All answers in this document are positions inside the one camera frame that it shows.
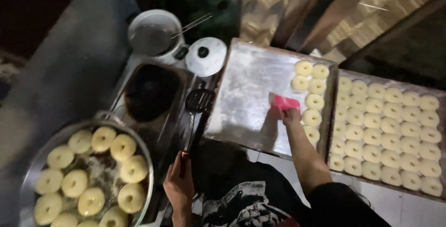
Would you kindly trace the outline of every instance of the raw donut dough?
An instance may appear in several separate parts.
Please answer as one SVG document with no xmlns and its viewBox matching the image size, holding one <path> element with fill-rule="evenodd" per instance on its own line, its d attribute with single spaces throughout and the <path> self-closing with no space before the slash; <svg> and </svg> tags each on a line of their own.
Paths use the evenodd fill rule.
<svg viewBox="0 0 446 227">
<path fill-rule="evenodd" d="M 58 169 L 47 168 L 40 172 L 34 190 L 40 194 L 55 193 L 62 185 L 63 174 Z"/>
<path fill-rule="evenodd" d="M 78 211 L 82 216 L 96 215 L 105 204 L 105 196 L 98 187 L 86 189 L 78 201 Z"/>
<path fill-rule="evenodd" d="M 424 159 L 420 162 L 420 173 L 425 177 L 437 178 L 442 174 L 442 168 L 438 161 Z"/>
<path fill-rule="evenodd" d="M 335 154 L 343 155 L 345 150 L 345 143 L 342 139 L 334 136 L 331 140 L 330 151 Z"/>
<path fill-rule="evenodd" d="M 381 84 L 372 83 L 368 86 L 367 94 L 370 97 L 382 99 L 386 95 L 386 89 Z"/>
<path fill-rule="evenodd" d="M 364 130 L 358 125 L 349 124 L 346 126 L 345 137 L 349 140 L 361 140 L 364 137 Z"/>
<path fill-rule="evenodd" d="M 420 138 L 422 141 L 437 144 L 442 140 L 442 134 L 436 128 L 424 126 L 421 129 Z"/>
<path fill-rule="evenodd" d="M 422 142 L 420 146 L 420 156 L 426 159 L 438 161 L 442 157 L 442 153 L 437 145 L 429 142 Z"/>
<path fill-rule="evenodd" d="M 310 110 L 322 110 L 325 106 L 324 99 L 318 94 L 309 94 L 305 98 L 305 104 Z"/>
<path fill-rule="evenodd" d="M 75 153 L 68 145 L 61 145 L 53 149 L 46 159 L 50 168 L 66 168 L 75 159 Z"/>
<path fill-rule="evenodd" d="M 360 141 L 347 140 L 345 142 L 345 154 L 354 158 L 361 158 L 363 147 Z"/>
<path fill-rule="evenodd" d="M 381 172 L 381 181 L 394 186 L 400 186 L 403 183 L 401 175 L 396 168 L 383 165 L 381 166 Z"/>
<path fill-rule="evenodd" d="M 330 155 L 330 169 L 336 170 L 336 171 L 343 171 L 344 170 L 344 159 L 337 154 L 331 154 Z"/>
<path fill-rule="evenodd" d="M 139 211 L 144 205 L 145 191 L 138 183 L 124 185 L 118 194 L 119 207 L 128 214 Z"/>
<path fill-rule="evenodd" d="M 395 151 L 388 149 L 382 151 L 381 162 L 383 165 L 392 168 L 399 168 L 400 160 L 401 157 Z"/>
<path fill-rule="evenodd" d="M 401 154 L 401 168 L 410 172 L 418 172 L 420 169 L 420 162 L 418 158 L 412 154 L 402 153 Z"/>
<path fill-rule="evenodd" d="M 147 176 L 147 173 L 147 164 L 144 158 L 140 155 L 132 156 L 127 159 L 122 163 L 120 169 L 121 179 L 126 183 L 138 183 Z"/>
<path fill-rule="evenodd" d="M 382 143 L 381 145 L 385 148 L 385 149 L 389 149 L 389 150 L 393 150 L 397 153 L 400 153 L 400 137 L 399 135 L 396 134 L 388 134 L 388 133 L 384 133 L 381 135 L 382 136 Z"/>
<path fill-rule="evenodd" d="M 401 118 L 407 122 L 417 122 L 420 118 L 420 109 L 417 106 L 406 106 L 403 108 Z"/>
<path fill-rule="evenodd" d="M 364 115 L 364 126 L 368 128 L 380 128 L 381 116 L 375 113 L 366 113 Z"/>
<path fill-rule="evenodd" d="M 413 91 L 404 92 L 403 104 L 406 106 L 418 106 L 420 104 L 420 96 Z"/>
<path fill-rule="evenodd" d="M 435 178 L 424 177 L 421 178 L 421 191 L 439 197 L 442 195 L 443 186 Z"/>
<path fill-rule="evenodd" d="M 344 137 L 347 127 L 343 122 L 334 122 L 333 135 L 339 138 Z"/>
<path fill-rule="evenodd" d="M 390 117 L 384 117 L 381 119 L 381 129 L 384 133 L 399 134 L 400 125 L 398 122 Z"/>
<path fill-rule="evenodd" d="M 62 211 L 62 197 L 57 193 L 43 195 L 34 207 L 34 219 L 38 225 L 47 225 Z"/>
<path fill-rule="evenodd" d="M 321 79 L 311 79 L 308 85 L 308 91 L 315 94 L 323 94 L 327 89 L 327 85 Z"/>
<path fill-rule="evenodd" d="M 440 102 L 432 95 L 425 95 L 420 98 L 420 108 L 422 110 L 436 110 L 440 107 Z"/>
<path fill-rule="evenodd" d="M 303 114 L 303 120 L 306 125 L 317 127 L 322 122 L 322 116 L 317 110 L 305 110 Z"/>
<path fill-rule="evenodd" d="M 407 170 L 400 171 L 401 178 L 403 179 L 403 187 L 409 190 L 419 190 L 421 187 L 421 179 L 414 172 Z"/>
<path fill-rule="evenodd" d="M 403 101 L 403 94 L 397 88 L 388 88 L 384 98 L 388 102 L 400 103 Z"/>
<path fill-rule="evenodd" d="M 86 189 L 88 177 L 86 172 L 75 169 L 68 173 L 62 180 L 62 191 L 66 197 L 78 197 Z"/>
<path fill-rule="evenodd" d="M 350 107 L 364 111 L 367 106 L 367 101 L 364 96 L 354 94 L 350 97 Z"/>
<path fill-rule="evenodd" d="M 364 142 L 366 144 L 372 144 L 379 146 L 382 142 L 381 132 L 374 128 L 367 128 L 364 130 Z"/>
<path fill-rule="evenodd" d="M 305 135 L 307 136 L 309 142 L 316 147 L 316 143 L 319 141 L 319 139 L 321 138 L 321 135 L 319 133 L 319 131 L 311 126 L 305 125 L 304 126 L 304 131 L 305 131 Z"/>
<path fill-rule="evenodd" d="M 383 115 L 399 120 L 401 118 L 402 108 L 396 104 L 391 102 L 386 102 L 383 107 Z"/>
<path fill-rule="evenodd" d="M 383 107 L 384 104 L 381 99 L 367 98 L 367 106 L 365 107 L 367 112 L 381 114 Z"/>
<path fill-rule="evenodd" d="M 365 95 L 367 92 L 367 84 L 361 80 L 356 80 L 353 82 L 353 85 L 351 87 L 351 93 L 352 94 L 359 94 L 359 95 Z"/>
<path fill-rule="evenodd" d="M 57 216 L 50 227 L 76 227 L 79 221 L 75 214 L 64 212 Z"/>
<path fill-rule="evenodd" d="M 68 146 L 76 154 L 87 152 L 92 146 L 93 134 L 89 130 L 82 129 L 74 133 L 68 140 Z"/>
<path fill-rule="evenodd" d="M 317 64 L 313 66 L 313 77 L 317 79 L 325 79 L 327 78 L 330 70 L 322 64 Z"/>
<path fill-rule="evenodd" d="M 313 72 L 313 65 L 309 61 L 301 60 L 294 65 L 294 71 L 297 75 L 307 77 Z"/>
<path fill-rule="evenodd" d="M 423 110 L 420 115 L 420 123 L 428 127 L 437 127 L 440 123 L 440 118 L 433 110 Z"/>
<path fill-rule="evenodd" d="M 371 144 L 365 144 L 363 146 L 363 158 L 366 161 L 373 162 L 373 163 L 379 163 L 381 162 L 382 153 L 378 146 L 371 145 Z"/>
<path fill-rule="evenodd" d="M 306 91 L 308 89 L 308 80 L 301 75 L 294 76 L 291 80 L 291 86 L 295 91 Z"/>
<path fill-rule="evenodd" d="M 344 157 L 344 170 L 345 172 L 354 176 L 360 176 L 362 173 L 361 163 L 358 159 L 350 156 Z"/>
<path fill-rule="evenodd" d="M 347 107 L 337 105 L 336 115 L 334 116 L 334 120 L 344 122 L 345 119 L 347 119 Z"/>
<path fill-rule="evenodd" d="M 99 222 L 99 227 L 127 227 L 127 214 L 118 206 L 111 207 L 102 217 Z"/>
<path fill-rule="evenodd" d="M 364 161 L 361 165 L 363 177 L 371 180 L 379 180 L 381 178 L 381 168 L 379 164 Z"/>
<path fill-rule="evenodd" d="M 94 220 L 86 220 L 80 223 L 78 227 L 99 227 L 99 223 Z"/>
<path fill-rule="evenodd" d="M 116 131 L 110 127 L 100 127 L 93 134 L 92 148 L 95 152 L 107 151 L 116 138 Z"/>
<path fill-rule="evenodd" d="M 419 137 L 421 128 L 414 122 L 403 122 L 400 126 L 401 134 L 410 137 Z"/>
<path fill-rule="evenodd" d="M 342 106 L 349 106 L 350 96 L 347 93 L 338 93 L 338 96 L 336 98 L 336 104 Z"/>
<path fill-rule="evenodd" d="M 364 123 L 364 114 L 354 108 L 349 108 L 347 110 L 347 122 L 353 125 L 361 126 Z"/>
<path fill-rule="evenodd" d="M 127 160 L 136 150 L 137 144 L 127 134 L 119 134 L 110 146 L 110 154 L 118 162 Z"/>
<path fill-rule="evenodd" d="M 416 155 L 418 154 L 418 151 L 420 151 L 420 140 L 418 138 L 404 136 L 401 138 L 400 142 L 401 150 L 404 153 Z"/>
<path fill-rule="evenodd" d="M 347 92 L 350 93 L 351 86 L 353 84 L 351 83 L 350 78 L 345 76 L 340 76 L 338 81 L 338 91 L 339 92 Z"/>
</svg>

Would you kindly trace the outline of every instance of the donut hole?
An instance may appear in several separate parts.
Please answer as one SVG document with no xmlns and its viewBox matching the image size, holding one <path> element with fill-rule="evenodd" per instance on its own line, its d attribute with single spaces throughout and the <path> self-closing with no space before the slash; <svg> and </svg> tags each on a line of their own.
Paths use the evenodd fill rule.
<svg viewBox="0 0 446 227">
<path fill-rule="evenodd" d="M 108 220 L 107 221 L 107 227 L 115 227 L 116 221 L 115 220 Z"/>
</svg>

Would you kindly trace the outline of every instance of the metal tray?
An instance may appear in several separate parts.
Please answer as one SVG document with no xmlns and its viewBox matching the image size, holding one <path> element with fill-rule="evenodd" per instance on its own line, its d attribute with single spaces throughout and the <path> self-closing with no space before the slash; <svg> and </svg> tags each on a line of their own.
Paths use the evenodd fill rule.
<svg viewBox="0 0 446 227">
<path fill-rule="evenodd" d="M 102 119 L 103 116 L 111 117 L 113 120 Z M 147 162 L 148 174 L 147 178 L 141 182 L 144 189 L 147 191 L 147 197 L 145 204 L 141 210 L 137 213 L 129 214 L 129 226 L 138 226 L 144 214 L 147 210 L 150 198 L 153 191 L 153 165 L 149 151 L 142 141 L 142 139 L 131 128 L 125 126 L 121 121 L 117 120 L 113 116 L 113 113 L 109 111 L 100 111 L 93 120 L 83 121 L 75 124 L 71 124 L 61 129 L 58 133 L 54 134 L 48 142 L 40 149 L 36 157 L 31 162 L 31 166 L 25 175 L 23 185 L 20 189 L 20 226 L 36 226 L 34 222 L 34 206 L 36 200 L 40 197 L 34 191 L 34 183 L 38 178 L 40 172 L 47 167 L 46 158 L 48 154 L 57 146 L 66 144 L 70 137 L 81 129 L 88 129 L 90 131 L 96 130 L 98 127 L 107 126 L 114 128 L 117 133 L 125 133 L 131 136 L 137 143 L 136 154 L 144 156 Z M 88 186 L 97 186 L 101 188 L 105 194 L 106 202 L 103 209 L 97 213 L 93 218 L 97 221 L 102 218 L 103 214 L 111 207 L 117 205 L 117 195 L 120 188 L 125 184 L 119 178 L 119 164 L 111 158 L 108 154 L 81 154 L 76 155 L 75 160 L 66 168 L 62 169 L 62 172 L 66 175 L 71 170 L 81 168 L 87 170 L 89 174 Z M 78 215 L 80 219 L 85 217 L 81 216 L 77 211 L 78 198 L 63 198 L 62 211 L 73 212 Z"/>
<path fill-rule="evenodd" d="M 234 38 L 227 55 L 227 64 L 218 88 L 217 98 L 204 131 L 204 137 L 232 142 L 288 160 L 291 158 L 286 128 L 277 116 L 271 115 L 270 92 L 297 99 L 305 111 L 309 92 L 291 88 L 294 65 L 300 60 L 323 64 L 330 70 L 326 79 L 321 138 L 316 150 L 325 158 L 331 132 L 338 65 L 335 62 L 274 47 L 263 47 Z"/>
<path fill-rule="evenodd" d="M 397 191 L 401 191 L 404 193 L 409 193 L 415 196 L 420 196 L 420 197 L 425 197 L 428 199 L 432 199 L 435 201 L 441 201 L 441 202 L 446 202 L 446 135 L 445 135 L 445 123 L 446 123 L 446 92 L 445 91 L 441 91 L 441 90 L 437 90 L 437 89 L 431 89 L 431 88 L 426 88 L 426 87 L 421 87 L 421 86 L 417 86 L 414 84 L 410 84 L 410 83 L 405 83 L 405 82 L 397 82 L 394 80 L 389 80 L 389 79 L 384 79 L 381 77 L 376 77 L 376 76 L 370 76 L 370 75 L 365 75 L 365 74 L 361 74 L 361 73 L 357 73 L 357 72 L 352 72 L 352 71 L 348 71 L 348 70 L 343 70 L 343 69 L 339 69 L 339 76 L 346 76 L 348 78 L 350 78 L 352 81 L 354 80 L 362 80 L 367 84 L 370 83 L 379 83 L 384 85 L 386 88 L 399 88 L 400 90 L 404 91 L 414 91 L 417 92 L 420 96 L 422 95 L 432 95 L 434 97 L 436 97 L 439 101 L 440 101 L 440 108 L 437 110 L 438 116 L 440 117 L 440 123 L 438 124 L 437 129 L 440 131 L 440 133 L 442 133 L 442 140 L 440 143 L 438 143 L 438 147 L 440 148 L 440 150 L 442 151 L 442 158 L 440 159 L 440 166 L 442 168 L 442 174 L 439 178 L 441 184 L 443 185 L 443 192 L 442 195 L 440 197 L 435 197 L 435 196 L 431 196 L 428 194 L 425 194 L 421 191 L 413 191 L 413 190 L 408 190 L 406 188 L 404 188 L 403 186 L 393 186 L 393 185 L 389 185 L 386 183 L 383 183 L 381 181 L 373 181 L 373 180 L 369 180 L 366 179 L 364 177 L 357 177 L 357 176 L 353 176 L 351 174 L 346 173 L 345 171 L 343 172 L 338 172 L 335 170 L 331 170 L 331 172 L 337 173 L 337 174 L 342 174 L 342 175 L 346 175 L 349 177 L 352 177 L 354 179 L 360 180 L 360 181 L 364 181 L 367 183 L 371 183 L 371 184 L 375 184 L 375 185 L 379 185 L 385 188 L 389 188 L 392 190 L 397 190 Z M 332 124 L 334 123 L 335 118 L 334 116 L 332 117 Z M 328 163 L 330 160 L 330 145 L 331 145 L 331 139 L 332 139 L 332 134 L 330 134 L 330 140 L 329 140 L 329 144 L 328 144 L 328 148 L 327 150 L 327 159 L 328 159 Z"/>
</svg>

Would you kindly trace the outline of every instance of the black t-shirt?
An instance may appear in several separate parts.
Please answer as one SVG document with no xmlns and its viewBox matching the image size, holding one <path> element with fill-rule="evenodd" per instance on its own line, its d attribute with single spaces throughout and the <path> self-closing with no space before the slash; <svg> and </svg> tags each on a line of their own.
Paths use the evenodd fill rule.
<svg viewBox="0 0 446 227">
<path fill-rule="evenodd" d="M 342 183 L 316 187 L 299 199 L 274 167 L 241 162 L 204 191 L 203 223 L 213 226 L 390 226 L 353 190 Z"/>
</svg>

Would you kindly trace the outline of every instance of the white lid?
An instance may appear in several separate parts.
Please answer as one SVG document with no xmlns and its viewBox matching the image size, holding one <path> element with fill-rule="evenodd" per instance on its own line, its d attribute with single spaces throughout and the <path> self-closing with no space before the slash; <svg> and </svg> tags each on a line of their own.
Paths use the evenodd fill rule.
<svg viewBox="0 0 446 227">
<path fill-rule="evenodd" d="M 187 69 L 199 77 L 211 76 L 223 67 L 226 51 L 226 44 L 217 38 L 199 39 L 189 47 Z"/>
</svg>

